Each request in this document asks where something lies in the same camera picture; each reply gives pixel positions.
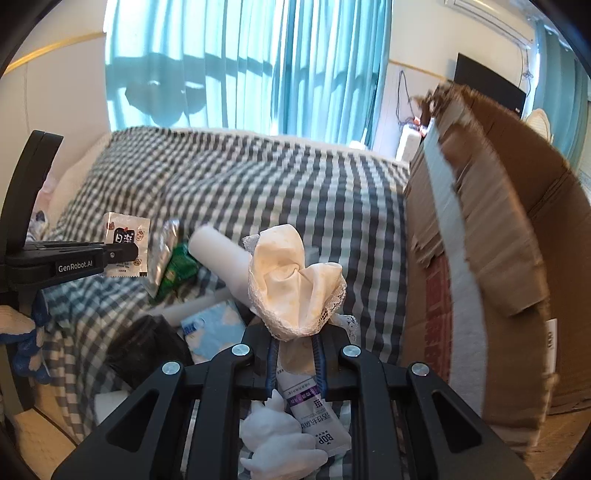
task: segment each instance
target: red printed label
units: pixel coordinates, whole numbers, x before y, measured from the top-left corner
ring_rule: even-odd
[[[440,255],[426,269],[425,361],[446,382],[452,356],[453,307],[447,257]]]

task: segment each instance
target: snack packet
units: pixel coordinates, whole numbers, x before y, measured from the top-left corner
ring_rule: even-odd
[[[164,300],[170,292],[176,291],[181,284],[197,275],[198,271],[199,263],[189,254],[187,244],[180,244],[174,247],[155,301]]]
[[[103,217],[106,244],[130,244],[138,246],[138,258],[133,262],[107,265],[108,277],[145,277],[148,275],[148,239],[150,219],[107,212]]]

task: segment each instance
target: checkered bedding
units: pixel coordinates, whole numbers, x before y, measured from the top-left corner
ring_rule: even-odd
[[[108,211],[150,218],[151,238],[169,218],[180,219],[184,239],[209,223],[237,243],[290,223],[305,246],[319,248],[321,261],[343,266],[343,312],[359,320],[366,349],[395,362],[405,315],[407,177],[405,167],[332,145],[134,127],[113,134],[46,239],[101,241]],[[174,301],[218,287],[203,269]],[[102,275],[45,294],[55,320],[45,357],[64,417],[82,440],[95,425],[94,396],[125,388],[103,362],[120,328],[148,308],[148,296],[137,278]],[[334,408],[348,424],[349,407]],[[349,476],[346,456],[331,459],[317,478]]]

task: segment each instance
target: tissue package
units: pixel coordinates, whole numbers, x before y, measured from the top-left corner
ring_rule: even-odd
[[[211,360],[216,354],[242,341],[245,326],[234,302],[218,303],[181,322],[193,362]]]

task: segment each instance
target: blue glove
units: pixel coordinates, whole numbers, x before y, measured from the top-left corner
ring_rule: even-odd
[[[12,367],[17,375],[34,377],[48,384],[51,377],[43,362],[42,350],[45,325],[51,316],[43,294],[39,291],[31,306],[31,318],[2,305],[0,306],[0,343],[18,343]]]

